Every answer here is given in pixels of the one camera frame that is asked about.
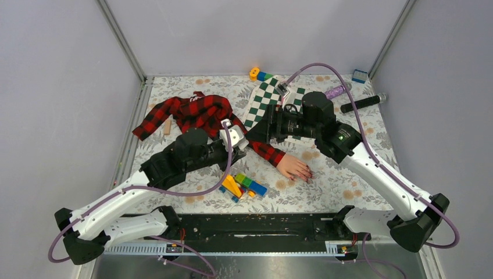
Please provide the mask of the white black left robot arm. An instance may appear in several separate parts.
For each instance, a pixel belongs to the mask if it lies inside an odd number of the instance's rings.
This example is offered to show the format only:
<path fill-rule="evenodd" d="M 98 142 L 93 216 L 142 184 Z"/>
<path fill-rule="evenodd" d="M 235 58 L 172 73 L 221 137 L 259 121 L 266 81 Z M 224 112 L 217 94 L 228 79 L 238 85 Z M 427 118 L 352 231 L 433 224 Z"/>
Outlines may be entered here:
<path fill-rule="evenodd" d="M 245 156 L 248 145 L 238 125 L 223 128 L 219 139 L 209 142 L 205 130 L 191 128 L 163 151 L 152 155 L 127 180 L 93 203 L 77 209 L 62 208 L 55 213 L 68 259 L 75 265 L 88 263 L 112 246 L 139 238 L 163 235 L 172 239 L 180 233 L 180 219 L 170 206 L 151 213 L 127 217 L 133 206 L 156 194 L 170 194 L 189 172 L 218 165 L 227 173 Z"/>

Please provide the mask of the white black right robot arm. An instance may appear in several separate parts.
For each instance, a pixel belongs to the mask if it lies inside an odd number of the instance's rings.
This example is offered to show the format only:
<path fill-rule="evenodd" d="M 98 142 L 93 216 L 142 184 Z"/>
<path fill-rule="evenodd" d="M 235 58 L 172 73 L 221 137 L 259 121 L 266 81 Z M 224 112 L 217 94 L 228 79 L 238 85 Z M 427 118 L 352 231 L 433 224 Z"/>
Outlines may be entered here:
<path fill-rule="evenodd" d="M 289 136 L 313 139 L 323 155 L 357 174 L 392 207 L 382 211 L 345 206 L 333 224 L 338 238 L 369 233 L 390 237 L 407 251 L 418 252 L 444 220 L 449 199 L 420 189 L 378 159 L 360 132 L 336 119 L 333 103 L 322 92 L 305 94 L 300 112 L 267 105 L 260 121 L 246 134 L 247 139 L 263 143 L 281 143 Z"/>

